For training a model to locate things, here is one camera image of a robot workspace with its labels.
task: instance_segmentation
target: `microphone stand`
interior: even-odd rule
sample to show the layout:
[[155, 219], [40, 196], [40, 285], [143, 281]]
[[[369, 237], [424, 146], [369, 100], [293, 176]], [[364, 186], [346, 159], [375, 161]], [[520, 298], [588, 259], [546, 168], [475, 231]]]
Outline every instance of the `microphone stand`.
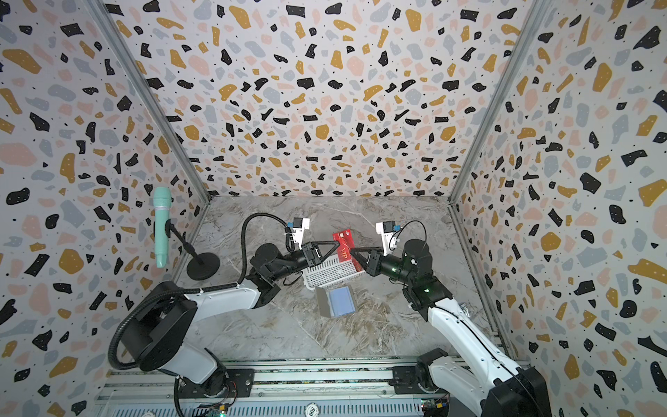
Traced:
[[190, 262], [187, 263], [187, 276], [192, 280], [202, 281], [207, 278], [212, 277], [220, 268], [220, 258], [211, 252], [205, 252], [203, 254], [197, 254], [195, 248], [189, 244], [183, 236], [176, 230], [176, 226], [173, 225], [171, 220], [167, 220], [165, 223], [165, 233], [167, 237], [171, 237], [171, 232], [176, 235], [176, 238], [183, 245], [185, 252], [192, 256]]

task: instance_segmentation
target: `black speckle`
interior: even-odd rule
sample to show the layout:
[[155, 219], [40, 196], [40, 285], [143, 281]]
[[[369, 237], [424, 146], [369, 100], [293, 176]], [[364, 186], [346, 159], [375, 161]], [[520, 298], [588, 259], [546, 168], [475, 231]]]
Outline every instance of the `black speckle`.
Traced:
[[616, 205], [616, 204], [610, 204], [609, 205], [609, 216], [612, 219], [612, 222], [618, 223], [618, 224], [625, 224], [626, 220], [623, 217], [623, 209]]
[[63, 33], [67, 35], [67, 37], [83, 34], [78, 23], [72, 23], [71, 25], [60, 26], [60, 30], [62, 30]]
[[32, 120], [33, 123], [35, 124], [35, 130], [37, 131], [40, 130], [49, 131], [51, 129], [51, 125], [49, 125], [48, 121], [42, 119], [41, 117], [32, 112], [30, 113], [30, 120]]
[[305, 17], [305, 7], [300, 6], [285, 6], [287, 14], [292, 16]]
[[593, 194], [595, 194], [596, 191], [598, 191], [598, 188], [600, 188], [600, 186], [602, 185], [601, 182], [599, 182], [588, 172], [584, 172], [582, 176], [579, 177], [579, 180], [582, 182], [582, 187], [584, 188], [584, 190], [589, 191]]
[[660, 36], [660, 28], [657, 26], [653, 26], [651, 30], [649, 30], [640, 40], [637, 42], [637, 44], [634, 46], [633, 49], [637, 48], [645, 48], [645, 49], [651, 49], [655, 46], [657, 46], [660, 41], [658, 40], [658, 37]]

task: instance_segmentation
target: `white bracket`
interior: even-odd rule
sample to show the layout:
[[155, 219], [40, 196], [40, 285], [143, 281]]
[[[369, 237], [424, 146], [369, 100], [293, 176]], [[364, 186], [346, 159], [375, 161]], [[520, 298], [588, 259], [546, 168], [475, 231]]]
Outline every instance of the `white bracket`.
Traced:
[[385, 256], [389, 255], [392, 250], [396, 249], [397, 240], [394, 239], [394, 234], [399, 230], [401, 230], [401, 226], [397, 226], [393, 220], [390, 222], [376, 223], [376, 232], [382, 239], [382, 249], [384, 250]]
[[[299, 219], [301, 220], [300, 224], [301, 227], [297, 228], [295, 226], [299, 225]], [[287, 225], [291, 227], [292, 230], [294, 231], [292, 238], [294, 239], [294, 243], [297, 245], [297, 249], [301, 249], [301, 243], [303, 242], [303, 231], [306, 229], [310, 229], [310, 219], [294, 218], [294, 222], [288, 223]]]

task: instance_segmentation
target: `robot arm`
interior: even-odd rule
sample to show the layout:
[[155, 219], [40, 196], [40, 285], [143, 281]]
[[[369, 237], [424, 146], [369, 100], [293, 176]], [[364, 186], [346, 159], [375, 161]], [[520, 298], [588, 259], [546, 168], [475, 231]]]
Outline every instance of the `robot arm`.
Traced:
[[408, 240], [401, 257], [388, 254], [393, 222], [376, 224], [382, 248], [356, 248], [352, 256], [371, 276], [383, 274], [404, 285], [413, 310], [439, 330], [470, 370], [455, 365], [436, 349], [420, 357], [417, 372], [422, 389], [451, 392], [477, 416], [551, 416], [544, 378], [534, 368], [523, 370], [489, 340], [459, 307], [452, 293], [433, 275], [432, 257], [423, 240]]

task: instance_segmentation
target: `red card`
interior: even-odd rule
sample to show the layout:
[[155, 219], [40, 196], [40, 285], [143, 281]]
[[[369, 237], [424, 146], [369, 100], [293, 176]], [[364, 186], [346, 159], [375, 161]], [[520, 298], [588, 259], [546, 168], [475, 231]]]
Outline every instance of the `red card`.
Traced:
[[354, 259], [352, 257], [352, 254], [350, 253], [350, 249], [354, 248], [354, 239], [352, 239], [352, 231], [350, 229], [347, 229], [342, 232], [334, 233], [333, 240], [337, 240], [340, 242], [340, 246], [338, 247], [338, 261], [344, 262], [352, 260], [354, 268], [357, 270], [357, 272], [363, 271], [364, 269], [362, 268], [362, 266], [359, 265], [359, 262], [357, 262], [357, 260]]

